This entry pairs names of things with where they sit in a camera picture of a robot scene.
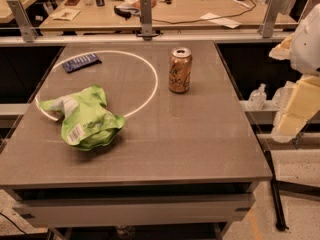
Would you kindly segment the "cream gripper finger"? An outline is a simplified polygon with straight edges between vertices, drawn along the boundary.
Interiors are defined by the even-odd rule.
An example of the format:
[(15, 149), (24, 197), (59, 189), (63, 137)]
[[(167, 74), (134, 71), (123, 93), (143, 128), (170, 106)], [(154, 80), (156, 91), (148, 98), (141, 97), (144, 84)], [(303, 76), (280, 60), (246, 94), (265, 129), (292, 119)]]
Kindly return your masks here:
[(276, 142), (287, 143), (320, 111), (320, 78), (303, 75), (296, 83), (287, 82), (279, 105), (271, 137)]
[(290, 34), (280, 44), (272, 48), (269, 52), (269, 56), (276, 60), (289, 60), (293, 36), (294, 34)]

